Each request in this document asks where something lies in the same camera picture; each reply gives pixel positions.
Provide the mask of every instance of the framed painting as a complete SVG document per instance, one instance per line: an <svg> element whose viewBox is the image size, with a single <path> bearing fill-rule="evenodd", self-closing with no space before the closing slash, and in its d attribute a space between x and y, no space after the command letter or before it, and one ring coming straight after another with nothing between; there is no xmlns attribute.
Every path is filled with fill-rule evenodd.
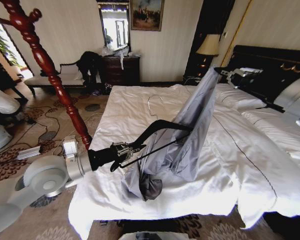
<svg viewBox="0 0 300 240"><path fill-rule="evenodd" d="M130 0L131 30L161 31L164 0Z"/></svg>

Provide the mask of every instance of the floor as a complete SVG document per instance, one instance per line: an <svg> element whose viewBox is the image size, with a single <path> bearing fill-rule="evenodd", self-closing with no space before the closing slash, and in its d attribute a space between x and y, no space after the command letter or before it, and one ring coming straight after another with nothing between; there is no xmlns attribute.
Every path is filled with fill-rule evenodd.
<svg viewBox="0 0 300 240"><path fill-rule="evenodd" d="M20 176L38 156L16 160L18 152L41 145L42 155L61 154L58 147L61 140L76 134L65 108L53 92L36 88L36 98L21 82L17 89L27 98L24 113L35 120L34 124L22 122L8 131L12 141L0 150L0 180ZM90 135L94 132L105 110L108 96L81 94L78 89L70 89L74 105L85 120ZM13 91L8 94L17 97ZM85 148L78 135L79 151ZM77 233L68 221L68 207L76 187L70 187L55 197L42 196L29 207L10 227L0 233L0 240L77 240ZM281 240L263 218L251 229L244 226L237 208L229 216L191 214L175 219L158 221L95 221L89 240L117 240L123 233L142 230L187 233L198 240Z"/></svg>

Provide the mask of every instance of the gray garment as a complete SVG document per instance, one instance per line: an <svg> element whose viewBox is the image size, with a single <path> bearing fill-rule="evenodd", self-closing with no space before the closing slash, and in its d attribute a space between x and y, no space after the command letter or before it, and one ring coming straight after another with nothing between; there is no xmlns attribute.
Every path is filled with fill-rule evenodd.
<svg viewBox="0 0 300 240"><path fill-rule="evenodd" d="M161 193L163 185L160 179L154 178L162 170L170 169L188 182L197 178L198 158L214 112L218 76L211 67L172 121L192 127L191 134L134 163L121 180L123 197L154 200ZM187 134L183 130L159 130L149 137L142 155Z"/></svg>

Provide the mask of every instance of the rug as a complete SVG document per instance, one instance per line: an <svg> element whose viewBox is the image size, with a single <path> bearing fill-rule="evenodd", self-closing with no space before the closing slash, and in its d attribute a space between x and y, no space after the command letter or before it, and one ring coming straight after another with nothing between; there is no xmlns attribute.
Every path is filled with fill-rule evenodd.
<svg viewBox="0 0 300 240"><path fill-rule="evenodd" d="M39 157L61 155L60 144L67 135L76 135L79 152L85 147L74 130L65 107L52 92L36 89L36 98L20 83L17 88L29 99L23 111L28 122L8 129L12 141L0 149L0 180L23 174L27 166ZM80 94L70 91L72 101L85 120L88 132L94 135L105 110L108 96ZM17 160L18 152L41 145L42 155ZM78 240L68 220L68 208L76 186L67 188L54 197L42 196L27 207L21 217L0 233L0 240ZM124 233L161 231L187 233L197 240L281 240L261 218L251 229L244 226L237 208L229 216L191 214L174 219L135 221L95 221L89 240L117 240Z"/></svg>

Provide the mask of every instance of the bedpost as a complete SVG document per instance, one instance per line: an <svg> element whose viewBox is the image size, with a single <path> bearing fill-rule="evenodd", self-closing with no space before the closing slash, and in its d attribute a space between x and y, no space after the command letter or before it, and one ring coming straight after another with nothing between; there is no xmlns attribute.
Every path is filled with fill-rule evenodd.
<svg viewBox="0 0 300 240"><path fill-rule="evenodd" d="M56 95L60 102L65 105L66 112L70 116L73 126L80 134L85 148L88 149L92 138L88 133L87 126L79 115L78 109L72 103L69 94L63 88L60 77L56 75L54 62L41 46L40 39L35 32L34 22L42 17L40 10L35 8L29 16L27 16L20 5L20 0L0 0L0 2L3 3L10 15L10 21L0 18L0 22L10 24L19 30L23 39L30 45L35 61L47 74L50 84L55 89Z"/></svg>

